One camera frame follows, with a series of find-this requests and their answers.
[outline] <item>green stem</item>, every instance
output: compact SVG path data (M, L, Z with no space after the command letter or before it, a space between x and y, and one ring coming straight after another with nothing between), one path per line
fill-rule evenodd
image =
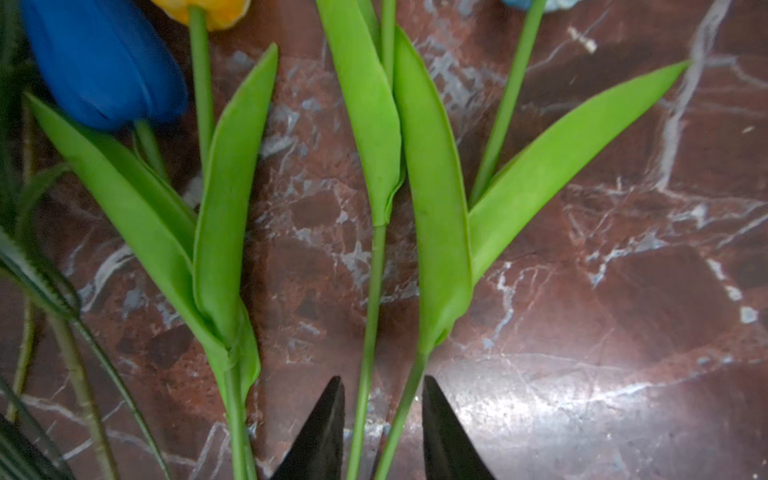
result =
M395 78L395 13L397 0L382 1L382 65L389 86Z
M93 392L85 377L85 369L80 359L80 353L74 344L74 337L65 319L56 315L48 315L48 323L56 336L56 343L61 350L61 356L69 371L69 381L74 390L80 408L83 411L83 420L91 432L91 441L96 452L96 458L101 466L101 474L107 480L118 480L118 467L114 462L112 451L101 424L98 408L94 404Z
M125 405L131 411L134 420L139 425L141 433L144 434L144 438L147 440L147 445L152 451L152 455L154 455L157 463L160 465L160 469L163 471L164 477L166 480L171 480L170 469L163 459L163 453L160 451L160 447L157 446L157 442L155 442L154 437L152 436L152 433L147 426L147 422L144 420L144 416L139 411L134 398L131 396L128 388L125 386L125 383L123 383L123 379L120 377L120 374L117 370L114 369L114 366L109 360L109 357L107 357L107 354L104 353L104 350L96 342L93 333L91 333L83 321L76 316L70 318L69 321L72 323L72 325L74 325L75 329L77 329L80 337L88 344L88 348L90 348L94 355L96 355L96 359L101 364L101 368L104 369L110 380L112 380L112 383L114 383L114 386L118 389L123 402L125 402Z
M547 0L533 0L533 5L531 5L528 14L525 16L525 24L523 25L523 31L520 34L520 41L518 41L515 60L512 61L512 67L509 71L509 79L507 80L507 86L504 89L504 96L502 97L501 104L498 106L498 112L496 112L496 120L491 130L491 137L488 139L488 144L485 146L485 153L483 153L478 176L475 179L475 186L472 188L472 193L469 195L470 208L474 207L478 200L480 200L480 197L485 193L485 190L491 183L493 173L496 171L498 155L502 151L504 138L507 136L509 121L512 119L512 112L515 111L515 103L518 101L520 87L523 85L523 77L525 76L525 69L528 67L528 61L531 59L533 44L536 40L538 26L541 24L541 17L544 16L544 7L546 4Z
M414 360L411 373L408 375L406 389L402 392L400 405L398 405L395 419L392 421L392 429L389 431L389 437L382 458L379 460L379 467L376 469L374 480L386 480L389 467L392 466L392 459L395 458L395 450L397 450L402 429L406 426L408 412L411 409L411 404L413 404L413 399L416 397L416 391L419 389L419 383L422 381L428 361L429 353L416 353L416 360Z
M35 120L27 102L22 102L22 174L24 183L28 183L34 177L37 170L35 162ZM35 317L36 308L29 296L24 296L24 330L22 333L22 346L18 352L16 373L13 375L13 392L20 396L24 392L27 383L29 364L32 361L32 353L35 349ZM16 422L16 407L8 404L5 417L10 423Z
M227 391L228 405L225 407L230 428L234 480L257 480L256 463L245 429L245 407L240 400L243 396L240 390L240 369L237 365L224 373L224 384Z
M382 295L382 277L384 274L384 249L386 225L373 227L373 245L371 247L371 280L368 285L368 316L366 318L366 337L362 345L360 363L360 383L357 388L357 408L355 427L352 436L352 448L349 452L347 480L355 480L360 469L362 443L365 439L366 413L373 374L373 357L376 352L376 334L379 330L379 304Z
M32 352L35 345L35 304L28 297L24 297L24 332L22 333L22 347L18 352L18 361L16 363L16 373L13 375L13 393L21 396L24 392L24 386L27 383L27 373L29 364L32 361ZM16 423L18 411L16 405L8 404L8 410L5 418L10 423Z
M190 48L197 131L200 136L200 164L205 177L210 142L214 139L214 87L210 79L210 53L205 10L197 5L190 7Z
M136 130L136 136L141 143L141 149L144 150L144 154L147 156L147 163L157 173L157 175L165 180L168 180L168 175L165 173L165 165L163 163L163 157L160 155L160 148L157 147L157 138L154 136L154 130L149 122L145 119L134 121L134 129Z

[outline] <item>tulip leaf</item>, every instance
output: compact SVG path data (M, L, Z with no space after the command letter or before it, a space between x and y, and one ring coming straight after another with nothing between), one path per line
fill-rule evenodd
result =
M366 176L373 226L389 223L392 197L402 185L400 120L392 89L359 3L316 0L339 75L349 122Z
M28 101L43 131L200 340L211 364L231 364L216 330L194 302L194 213L113 137L68 120L33 95Z
M40 426L40 423L35 420L35 417L29 413L22 400L16 396L13 388L11 388L11 386L5 381L4 378L2 378L2 376L0 376L0 392L2 392L3 396L8 400L8 403L16 408L16 411L22 420L22 424L29 428L31 432L37 436L45 451L48 452L48 456L51 457L51 465L60 471L60 473L62 473L68 480L74 480L74 474L72 473L72 470L70 470L69 465L67 465L67 462L62 458L61 452L59 452L56 444L53 443L53 440L51 440L51 437L48 436L48 433L42 428L42 426ZM17 446L22 444L22 442L12 443Z
M17 182L13 169L11 145L4 123L4 114L0 111L0 227L13 230L16 221L15 196Z
M21 16L18 0L0 2L0 72L5 73L13 64L22 43Z
M373 9L373 3L371 3L371 0L357 0L357 6L360 9L362 18L366 21L368 33L371 35L371 41L373 41L373 45L376 47L376 52L381 55L381 25L376 17L376 10Z
M58 466L0 415L0 476L19 480L74 480L69 467Z
M37 251L35 242L34 215L45 192L50 190L58 178L71 171L66 163L60 163L46 170L39 171L25 185L18 201L18 217L16 220L16 241L25 249Z
M525 224L656 103L687 66L687 62L670 65L594 96L549 127L496 174L469 214L473 284Z
M243 237L253 173L277 73L272 44L224 109L210 146L194 244L194 295L199 311L236 345Z
M447 337L472 299L467 202L448 115L400 28L395 52L395 99L419 250L419 351L426 353Z
M35 260L4 228L0 228L0 268L51 314L69 318L76 313Z

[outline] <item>red marble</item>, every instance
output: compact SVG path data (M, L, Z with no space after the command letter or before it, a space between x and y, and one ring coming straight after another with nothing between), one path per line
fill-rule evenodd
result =
M469 182L523 16L496 0L398 3ZM190 77L186 29L143 6ZM766 24L763 0L587 0L545 17L505 157L605 88L689 56L693 65L521 232L434 353L429 373L498 478L768 478ZM218 111L270 42L281 49L242 289L263 359L248 412L267 478L333 375L351 395L351 429L372 231L313 2L254 2L211 41ZM174 184L190 199L200 187L194 127L188 113L162 134ZM203 350L76 179L46 202L40 231L177 478L229 478L223 408ZM407 187L396 196L387 258L361 478L415 349ZM0 292L8 378L21 300L11 284ZM124 478L157 478L117 393L85 358ZM45 330L25 398L81 478L98 478ZM420 412L417 399L390 478L424 478Z

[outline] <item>artificial tulip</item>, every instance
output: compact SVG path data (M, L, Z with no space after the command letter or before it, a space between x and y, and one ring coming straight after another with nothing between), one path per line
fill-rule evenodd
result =
M173 20L185 25L190 23L190 7L205 10L208 30L226 30L248 11L250 0L152 0L165 10Z
M76 121L110 131L187 108L178 64L132 0L22 0L21 9L45 83Z

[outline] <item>yellow tulip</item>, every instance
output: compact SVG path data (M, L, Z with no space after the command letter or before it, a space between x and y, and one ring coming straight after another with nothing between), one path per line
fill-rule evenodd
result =
M248 11L250 0L152 0L169 17L189 25L192 5L203 8L208 30L225 30L240 20Z

